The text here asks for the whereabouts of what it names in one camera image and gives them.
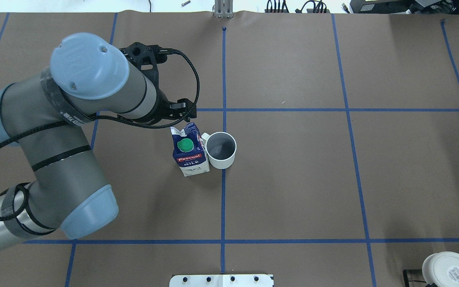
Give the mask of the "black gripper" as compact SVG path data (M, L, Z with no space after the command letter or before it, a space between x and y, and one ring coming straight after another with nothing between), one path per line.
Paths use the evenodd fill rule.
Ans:
M157 124L161 120L182 120L191 122L197 118L197 106L191 100L183 98L176 103L167 99L159 87L158 64L167 61L171 51L159 45L146 45L135 42L120 48L128 62L144 77L146 87L138 106L120 116L141 124Z

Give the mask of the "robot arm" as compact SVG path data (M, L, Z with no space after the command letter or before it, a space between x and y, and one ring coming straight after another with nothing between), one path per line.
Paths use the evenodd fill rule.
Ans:
M180 55L196 78L196 96L169 101L158 64ZM53 50L40 73L0 90L0 149L20 146L36 177L0 194L0 251L61 230L70 240L119 212L82 126L111 120L145 129L196 118L199 75L180 50L139 42L117 48L76 33Z

